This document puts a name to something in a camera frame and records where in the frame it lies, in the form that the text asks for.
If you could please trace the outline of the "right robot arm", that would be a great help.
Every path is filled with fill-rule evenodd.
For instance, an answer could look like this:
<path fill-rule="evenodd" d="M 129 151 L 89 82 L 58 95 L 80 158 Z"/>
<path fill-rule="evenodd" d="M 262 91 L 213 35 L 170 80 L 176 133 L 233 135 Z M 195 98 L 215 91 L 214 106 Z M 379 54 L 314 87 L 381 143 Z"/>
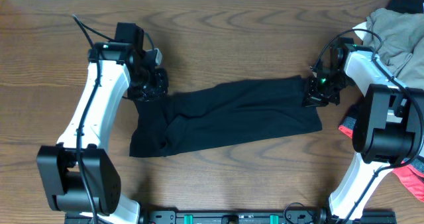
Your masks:
<path fill-rule="evenodd" d="M 341 35 L 324 47 L 330 52 L 328 68 L 317 60 L 305 87 L 304 107 L 340 103 L 340 91 L 356 85 L 364 96 L 354 124 L 355 153 L 327 206 L 314 223 L 383 223 L 381 214 L 364 213 L 378 184 L 392 170 L 418 158 L 423 150 L 423 90 L 407 87 L 380 61 L 376 50 L 357 45 Z"/>

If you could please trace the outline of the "black logo shirt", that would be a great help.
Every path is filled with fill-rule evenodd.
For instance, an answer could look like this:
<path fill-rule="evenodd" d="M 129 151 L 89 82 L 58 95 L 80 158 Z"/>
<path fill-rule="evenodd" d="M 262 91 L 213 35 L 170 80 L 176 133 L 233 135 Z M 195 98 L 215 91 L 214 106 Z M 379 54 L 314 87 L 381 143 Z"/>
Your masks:
<path fill-rule="evenodd" d="M 171 156 L 320 131 L 316 108 L 302 105 L 304 85 L 299 76 L 243 80 L 135 101 L 138 125 L 129 154 Z"/>

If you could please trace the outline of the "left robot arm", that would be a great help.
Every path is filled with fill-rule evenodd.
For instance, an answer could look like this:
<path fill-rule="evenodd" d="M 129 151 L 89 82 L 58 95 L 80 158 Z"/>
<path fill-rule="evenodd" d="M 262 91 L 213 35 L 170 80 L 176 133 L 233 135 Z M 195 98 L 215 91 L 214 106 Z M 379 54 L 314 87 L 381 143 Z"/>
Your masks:
<path fill-rule="evenodd" d="M 121 191 L 109 156 L 109 138 L 122 98 L 154 101 L 167 95 L 168 77 L 147 34 L 118 23 L 114 38 L 90 41 L 87 81 L 75 113 L 54 146 L 36 156 L 48 205 L 67 213 L 66 223 L 141 223 L 139 202 Z"/>

